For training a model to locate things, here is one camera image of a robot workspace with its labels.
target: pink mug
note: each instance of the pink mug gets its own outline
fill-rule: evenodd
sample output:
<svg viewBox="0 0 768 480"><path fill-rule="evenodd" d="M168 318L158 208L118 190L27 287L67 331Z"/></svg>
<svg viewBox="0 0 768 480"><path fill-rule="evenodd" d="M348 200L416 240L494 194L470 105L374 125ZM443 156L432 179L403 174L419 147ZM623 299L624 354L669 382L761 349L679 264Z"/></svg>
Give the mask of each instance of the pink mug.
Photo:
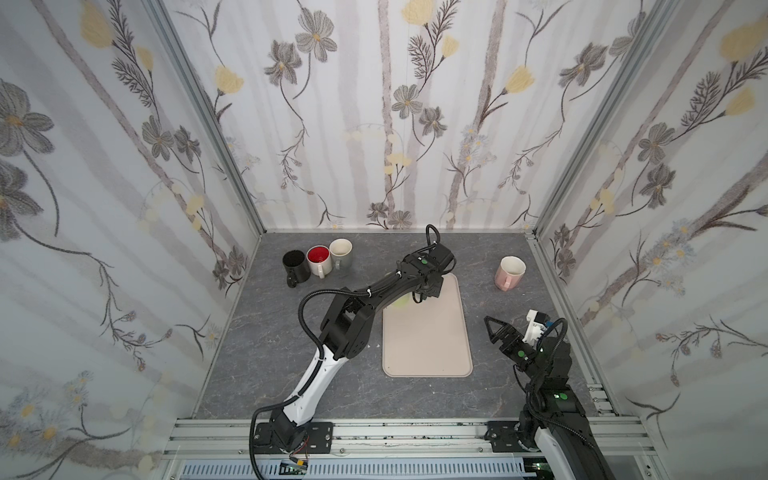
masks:
<svg viewBox="0 0 768 480"><path fill-rule="evenodd" d="M517 257L504 257L496 270L496 286L506 292L515 288L525 273L525 262Z"/></svg>

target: beige tray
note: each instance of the beige tray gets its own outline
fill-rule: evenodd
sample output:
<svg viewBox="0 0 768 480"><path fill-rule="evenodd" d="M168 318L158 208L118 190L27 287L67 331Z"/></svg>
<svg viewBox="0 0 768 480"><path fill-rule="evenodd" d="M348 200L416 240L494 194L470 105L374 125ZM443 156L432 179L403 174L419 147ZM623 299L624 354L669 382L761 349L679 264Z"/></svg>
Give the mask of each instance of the beige tray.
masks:
<svg viewBox="0 0 768 480"><path fill-rule="evenodd" d="M396 300L382 312L382 367L389 376L461 377L472 373L472 354L458 280L443 276L440 296Z"/></svg>

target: black mug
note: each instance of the black mug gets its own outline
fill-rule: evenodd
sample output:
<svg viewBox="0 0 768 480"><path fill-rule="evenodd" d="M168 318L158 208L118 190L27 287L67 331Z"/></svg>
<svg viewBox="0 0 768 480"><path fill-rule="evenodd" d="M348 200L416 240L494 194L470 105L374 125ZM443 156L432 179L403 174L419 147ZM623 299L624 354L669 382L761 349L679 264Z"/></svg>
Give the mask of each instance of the black mug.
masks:
<svg viewBox="0 0 768 480"><path fill-rule="evenodd" d="M310 265L306 262L304 252L301 250L291 250L283 255L283 268L288 273L288 286L294 288L302 282L306 282L312 276Z"/></svg>

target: gray marble tabletop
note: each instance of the gray marble tabletop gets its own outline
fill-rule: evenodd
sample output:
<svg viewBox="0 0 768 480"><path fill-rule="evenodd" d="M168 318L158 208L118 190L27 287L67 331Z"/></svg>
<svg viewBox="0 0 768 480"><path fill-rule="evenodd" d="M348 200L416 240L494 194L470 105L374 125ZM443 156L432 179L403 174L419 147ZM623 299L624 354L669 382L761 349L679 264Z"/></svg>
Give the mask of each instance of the gray marble tabletop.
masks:
<svg viewBox="0 0 768 480"><path fill-rule="evenodd" d="M312 276L294 289L286 286L283 254L329 245L336 238L353 243L354 267L347 276ZM443 233L457 265L474 369L464 378L393 378L382 369L382 323L378 315L369 347L337 373L317 406L316 418L469 418L515 417L525 403L512 373L512 361L488 340L486 315L525 331L525 314L535 309L555 315L531 250L520 233ZM423 233L267 233L243 285L240 302L210 373L199 419L248 419L258 406L280 402L310 364L315 346L301 330L299 301L319 288L360 288L393 270L396 261L426 245ZM505 255L525 261L527 271L508 292L493 283ZM319 322L333 296L310 300L304 316L319 335ZM574 362L571 388L594 415L584 375Z"/></svg>

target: wall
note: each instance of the wall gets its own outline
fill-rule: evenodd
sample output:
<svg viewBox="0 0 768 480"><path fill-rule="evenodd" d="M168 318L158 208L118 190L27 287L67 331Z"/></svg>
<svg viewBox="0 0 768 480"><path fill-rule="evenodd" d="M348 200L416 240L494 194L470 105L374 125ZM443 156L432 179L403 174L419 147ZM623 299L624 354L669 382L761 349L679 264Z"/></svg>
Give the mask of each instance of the wall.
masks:
<svg viewBox="0 0 768 480"><path fill-rule="evenodd" d="M768 467L766 15L682 2L541 238L678 480Z"/></svg>
<svg viewBox="0 0 768 480"><path fill-rule="evenodd" d="M268 228L521 229L651 2L165 5Z"/></svg>
<svg viewBox="0 0 768 480"><path fill-rule="evenodd" d="M140 2L0 12L0 471L145 478L257 239Z"/></svg>

